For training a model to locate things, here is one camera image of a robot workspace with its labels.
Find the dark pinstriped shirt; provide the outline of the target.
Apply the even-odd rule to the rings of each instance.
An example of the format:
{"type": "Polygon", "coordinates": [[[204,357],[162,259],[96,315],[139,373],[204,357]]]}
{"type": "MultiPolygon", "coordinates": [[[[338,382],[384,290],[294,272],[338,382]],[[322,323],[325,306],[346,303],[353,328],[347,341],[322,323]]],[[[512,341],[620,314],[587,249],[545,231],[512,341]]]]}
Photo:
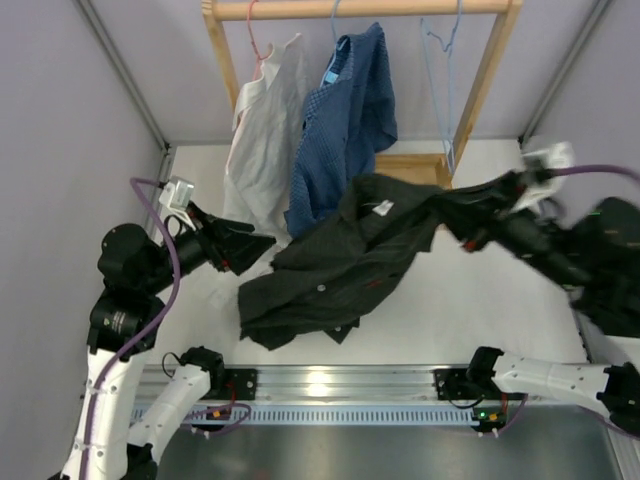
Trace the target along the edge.
{"type": "Polygon", "coordinates": [[[317,332],[342,343],[430,251],[440,225],[467,240],[523,191],[514,173],[455,190],[354,178],[333,213],[275,255],[271,273],[240,287],[241,338],[268,350],[317,332]]]}

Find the light blue hanger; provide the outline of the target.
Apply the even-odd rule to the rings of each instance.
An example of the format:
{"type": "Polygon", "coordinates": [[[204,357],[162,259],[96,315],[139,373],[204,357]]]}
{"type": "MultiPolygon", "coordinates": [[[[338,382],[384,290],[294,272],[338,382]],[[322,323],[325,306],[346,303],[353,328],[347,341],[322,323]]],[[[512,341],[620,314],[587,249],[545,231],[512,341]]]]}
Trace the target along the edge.
{"type": "Polygon", "coordinates": [[[454,52],[462,17],[463,2],[456,1],[455,6],[455,20],[450,32],[446,35],[440,35],[436,32],[426,17],[420,19],[421,42],[429,83],[429,93],[439,139],[445,155],[445,165],[448,173],[451,175],[453,175],[456,170],[456,147],[454,146],[454,52]],[[446,67],[446,86],[442,88],[436,85],[436,67],[439,64],[446,67]]]}

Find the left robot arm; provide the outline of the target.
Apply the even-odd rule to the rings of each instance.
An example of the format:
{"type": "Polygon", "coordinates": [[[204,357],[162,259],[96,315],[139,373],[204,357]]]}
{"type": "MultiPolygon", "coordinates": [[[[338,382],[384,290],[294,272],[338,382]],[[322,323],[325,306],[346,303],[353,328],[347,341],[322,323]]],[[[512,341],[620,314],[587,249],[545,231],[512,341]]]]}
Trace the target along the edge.
{"type": "Polygon", "coordinates": [[[178,231],[156,224],[156,243],[137,224],[111,229],[98,269],[104,290],[91,310],[83,406],[59,479],[153,479],[163,453],[196,402],[226,386],[221,354],[191,347],[160,396],[131,422],[139,383],[157,331],[183,277],[204,264],[222,273],[247,271],[276,241],[254,226],[207,214],[195,203],[173,213],[178,231]]]}

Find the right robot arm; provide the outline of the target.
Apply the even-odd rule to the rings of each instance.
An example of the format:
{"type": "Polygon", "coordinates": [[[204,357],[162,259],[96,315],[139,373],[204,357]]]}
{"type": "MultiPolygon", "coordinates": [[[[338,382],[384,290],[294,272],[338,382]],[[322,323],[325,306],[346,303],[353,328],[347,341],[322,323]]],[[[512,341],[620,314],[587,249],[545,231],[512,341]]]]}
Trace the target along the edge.
{"type": "Polygon", "coordinates": [[[608,197],[559,241],[527,263],[570,290],[570,306],[620,349],[620,364],[563,364],[498,348],[478,348],[468,390],[536,395],[589,410],[630,436],[639,434],[639,209],[608,197]]]}

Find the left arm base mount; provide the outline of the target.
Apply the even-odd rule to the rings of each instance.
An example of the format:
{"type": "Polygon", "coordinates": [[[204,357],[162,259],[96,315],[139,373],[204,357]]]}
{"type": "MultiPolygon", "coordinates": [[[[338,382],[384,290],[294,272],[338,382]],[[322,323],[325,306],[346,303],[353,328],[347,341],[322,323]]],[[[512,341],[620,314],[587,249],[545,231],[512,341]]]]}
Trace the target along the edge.
{"type": "Polygon", "coordinates": [[[227,402],[253,401],[256,397],[257,377],[256,369],[226,369],[202,399],[227,402]]]}

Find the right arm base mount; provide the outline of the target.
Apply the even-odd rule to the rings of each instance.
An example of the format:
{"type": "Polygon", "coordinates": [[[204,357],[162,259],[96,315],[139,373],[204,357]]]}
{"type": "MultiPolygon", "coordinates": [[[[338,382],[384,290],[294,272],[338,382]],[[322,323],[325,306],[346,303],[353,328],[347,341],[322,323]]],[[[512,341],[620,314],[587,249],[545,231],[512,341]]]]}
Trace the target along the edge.
{"type": "Polygon", "coordinates": [[[500,400],[502,393],[494,386],[478,386],[466,376],[464,368],[442,368],[433,371],[434,385],[439,400],[454,403],[500,400]]]}

